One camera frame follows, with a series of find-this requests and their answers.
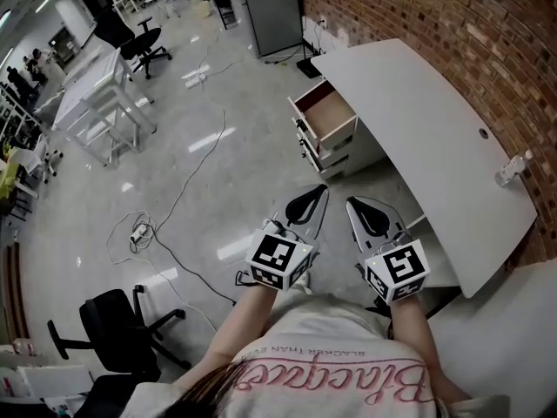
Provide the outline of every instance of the power strip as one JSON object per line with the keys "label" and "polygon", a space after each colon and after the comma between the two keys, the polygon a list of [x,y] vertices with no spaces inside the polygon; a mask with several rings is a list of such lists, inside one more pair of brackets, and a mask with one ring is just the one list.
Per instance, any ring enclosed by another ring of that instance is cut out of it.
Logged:
{"label": "power strip", "polygon": [[147,225],[139,225],[136,230],[130,235],[130,242],[136,245],[138,241],[145,235],[147,232]]}

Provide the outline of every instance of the white bottle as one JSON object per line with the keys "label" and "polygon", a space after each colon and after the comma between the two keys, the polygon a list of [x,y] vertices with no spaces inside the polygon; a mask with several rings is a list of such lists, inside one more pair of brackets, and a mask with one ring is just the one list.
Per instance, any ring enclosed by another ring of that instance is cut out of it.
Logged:
{"label": "white bottle", "polygon": [[529,150],[526,150],[523,157],[521,155],[514,156],[513,159],[501,167],[500,171],[495,173],[495,182],[501,187],[506,186],[511,179],[526,170],[528,161],[533,157]]}

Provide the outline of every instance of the fiducial marker cube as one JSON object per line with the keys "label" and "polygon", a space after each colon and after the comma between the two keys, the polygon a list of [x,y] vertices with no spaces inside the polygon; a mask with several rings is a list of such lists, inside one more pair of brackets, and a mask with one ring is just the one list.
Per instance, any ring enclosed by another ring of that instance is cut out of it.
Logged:
{"label": "fiducial marker cube", "polygon": [[314,246],[257,230],[245,261],[258,283],[288,290],[311,265]]}
{"label": "fiducial marker cube", "polygon": [[392,251],[360,261],[365,279],[377,294],[390,305],[396,300],[417,293],[427,281],[430,270],[424,248],[419,240]]}

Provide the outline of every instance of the white t-shirt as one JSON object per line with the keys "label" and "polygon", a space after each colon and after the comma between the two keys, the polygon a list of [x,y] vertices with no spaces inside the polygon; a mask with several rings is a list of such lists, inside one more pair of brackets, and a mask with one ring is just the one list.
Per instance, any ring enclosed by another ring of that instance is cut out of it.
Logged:
{"label": "white t-shirt", "polygon": [[[446,408],[433,397],[418,354],[385,339],[382,318],[361,307],[312,296],[279,316],[235,358],[249,362],[229,393],[225,418],[509,415],[509,400],[503,396]],[[122,416],[160,416],[180,396],[173,386],[141,384]]]}

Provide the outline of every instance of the person's arm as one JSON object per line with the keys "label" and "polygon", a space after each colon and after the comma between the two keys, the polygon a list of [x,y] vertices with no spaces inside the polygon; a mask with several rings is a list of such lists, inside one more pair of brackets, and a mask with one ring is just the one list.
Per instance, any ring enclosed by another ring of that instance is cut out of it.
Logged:
{"label": "person's arm", "polygon": [[263,285],[250,287],[218,329],[203,360],[174,382],[186,391],[206,374],[230,364],[246,345],[261,337],[277,290]]}
{"label": "person's arm", "polygon": [[433,394],[445,404],[470,399],[468,394],[455,386],[443,373],[432,331],[418,296],[393,302],[391,316],[394,339],[415,350],[426,363]]}

